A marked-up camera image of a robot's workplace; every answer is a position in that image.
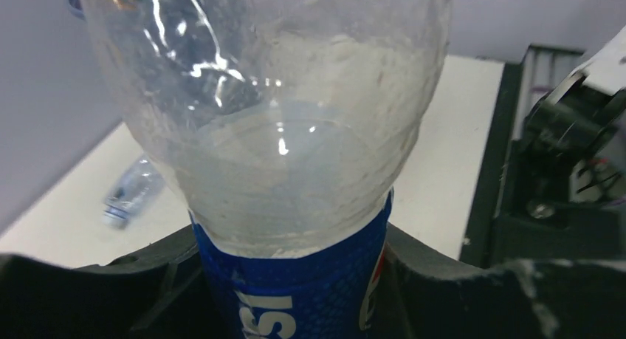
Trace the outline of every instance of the liquid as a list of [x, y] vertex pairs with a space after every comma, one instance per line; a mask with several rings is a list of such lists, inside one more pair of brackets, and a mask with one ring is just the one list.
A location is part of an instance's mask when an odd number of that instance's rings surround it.
[[251, 80], [266, 100], [201, 127], [165, 177], [222, 251], [306, 256], [382, 209], [433, 72], [418, 52], [345, 36], [281, 33], [247, 54], [263, 67]]

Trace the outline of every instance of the pepsi label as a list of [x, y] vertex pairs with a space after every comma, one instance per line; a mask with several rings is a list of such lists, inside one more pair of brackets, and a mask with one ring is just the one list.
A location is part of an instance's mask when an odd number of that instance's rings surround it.
[[211, 295], [238, 339], [368, 337], [391, 196], [354, 235], [297, 259], [221, 252], [192, 217]]

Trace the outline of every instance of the black machine part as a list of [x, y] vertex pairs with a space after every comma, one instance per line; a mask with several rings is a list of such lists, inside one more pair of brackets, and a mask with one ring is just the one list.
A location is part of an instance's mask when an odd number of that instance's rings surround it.
[[[626, 262], [482, 270], [394, 226], [372, 338], [624, 338]], [[107, 266], [0, 258], [0, 338], [225, 338], [190, 227]]]
[[546, 173], [571, 173], [615, 135], [613, 122], [626, 109], [626, 90], [607, 96], [575, 73], [542, 98], [526, 118], [522, 149]]

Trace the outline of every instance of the white table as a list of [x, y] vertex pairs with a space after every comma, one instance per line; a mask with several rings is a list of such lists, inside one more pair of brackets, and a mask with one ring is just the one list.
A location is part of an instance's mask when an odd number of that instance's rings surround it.
[[[396, 181], [391, 223], [458, 258], [503, 64], [450, 56], [419, 141]], [[120, 125], [0, 238], [0, 252], [64, 267], [107, 264], [189, 224], [171, 191], [125, 230], [103, 224], [103, 197], [141, 155]]]

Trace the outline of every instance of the plastic bottle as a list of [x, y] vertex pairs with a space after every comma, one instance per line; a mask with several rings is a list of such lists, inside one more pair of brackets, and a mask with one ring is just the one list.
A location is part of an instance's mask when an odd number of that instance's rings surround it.
[[115, 228], [126, 227], [130, 218], [138, 215], [164, 186], [161, 174], [145, 156], [141, 156], [105, 198], [103, 221]]
[[365, 338], [450, 0], [81, 2], [233, 338]]

